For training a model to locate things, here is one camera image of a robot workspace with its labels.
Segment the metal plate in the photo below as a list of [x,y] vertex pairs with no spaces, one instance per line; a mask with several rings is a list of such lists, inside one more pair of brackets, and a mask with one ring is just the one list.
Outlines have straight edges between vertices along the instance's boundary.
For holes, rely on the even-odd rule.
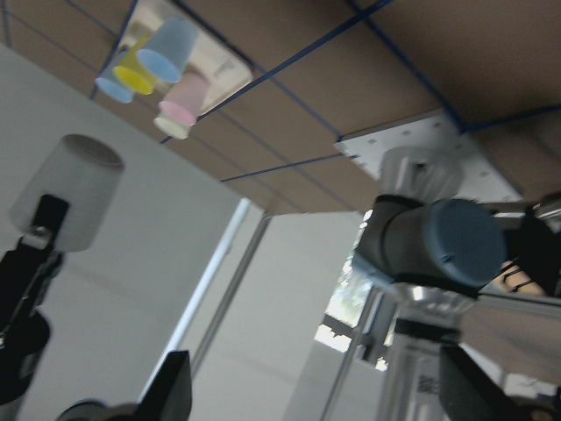
[[[154,33],[172,16],[185,18],[199,30],[186,70],[194,69],[210,82],[209,93],[200,114],[214,108],[253,80],[252,70],[245,61],[201,28],[184,11],[168,1],[139,0],[121,38],[119,48],[132,46],[139,38]],[[161,81],[156,85],[156,90],[162,93],[166,93],[170,88],[171,85]]]
[[455,159],[464,174],[456,197],[483,203],[522,199],[475,140],[468,134],[458,134],[441,111],[349,134],[336,144],[341,153],[353,157],[354,162],[376,180],[380,179],[384,153],[400,146],[435,148]]

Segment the metal pole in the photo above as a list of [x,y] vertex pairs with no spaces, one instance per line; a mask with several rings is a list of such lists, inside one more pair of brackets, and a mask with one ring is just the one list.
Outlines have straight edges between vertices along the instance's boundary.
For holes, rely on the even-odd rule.
[[257,225],[255,232],[253,233],[252,239],[247,245],[244,255],[239,261],[236,272],[234,272],[234,275],[232,276],[230,283],[228,284],[228,288],[224,292],[224,296],[222,297],[222,300],[217,307],[217,311],[214,313],[212,320],[210,320],[209,327],[204,333],[201,343],[197,347],[195,356],[193,357],[193,360],[191,362],[191,376],[193,378],[196,377],[199,369],[201,368],[202,362],[204,361],[204,358],[209,352],[210,346],[212,345],[212,342],[217,335],[218,329],[220,329],[220,326],[224,321],[226,312],[230,308],[231,302],[233,301],[236,292],[238,292],[239,285],[244,279],[245,272],[249,268],[253,256],[255,255],[255,252],[257,251],[259,244],[263,239],[263,236],[265,235],[266,228],[269,226],[271,218],[271,215],[269,215],[268,213],[263,213],[263,216],[261,217],[261,220],[259,221],[259,224]]
[[352,330],[351,343],[349,344],[349,347],[344,354],[343,361],[341,361],[341,365],[339,366],[339,370],[337,371],[337,377],[333,382],[330,395],[328,396],[327,401],[325,402],[325,406],[323,407],[320,421],[329,421],[331,419],[331,415],[333,414],[333,410],[335,410],[335,405],[337,404],[337,399],[339,398],[341,390],[343,389],[344,381],[349,373],[352,361],[354,360],[357,347],[362,342],[365,328],[370,321],[371,315],[373,315],[378,308],[380,299],[381,291],[375,284],[373,284],[373,286],[370,288],[370,291],[368,292],[368,297],[366,298],[365,305],[362,308],[362,312],[360,313],[359,321],[357,322],[355,328]]

